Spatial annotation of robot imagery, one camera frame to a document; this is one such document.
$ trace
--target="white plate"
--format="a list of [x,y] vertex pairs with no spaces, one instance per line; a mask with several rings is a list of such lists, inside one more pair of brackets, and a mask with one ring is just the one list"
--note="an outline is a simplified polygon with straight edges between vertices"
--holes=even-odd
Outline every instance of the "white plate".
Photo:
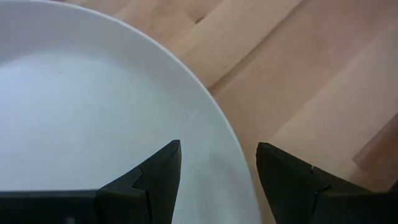
[[260,223],[226,118],[138,30],[59,2],[0,2],[0,190],[97,189],[182,141],[173,223]]

